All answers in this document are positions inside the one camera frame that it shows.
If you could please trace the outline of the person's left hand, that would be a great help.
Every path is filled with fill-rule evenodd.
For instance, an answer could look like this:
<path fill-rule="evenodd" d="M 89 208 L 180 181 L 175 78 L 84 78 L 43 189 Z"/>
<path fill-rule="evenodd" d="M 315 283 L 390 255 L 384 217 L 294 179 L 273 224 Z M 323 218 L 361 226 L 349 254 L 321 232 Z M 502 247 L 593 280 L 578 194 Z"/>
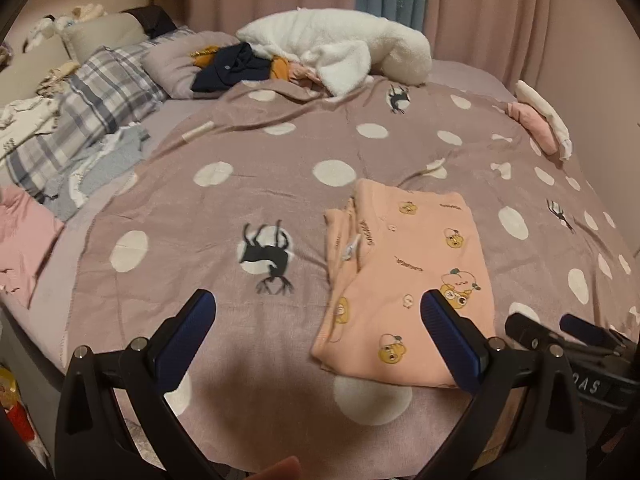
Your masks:
<path fill-rule="evenodd" d="M 302 466 L 296 456 L 288 456 L 267 469 L 252 474 L 247 480 L 299 480 L 302 475 Z"/>

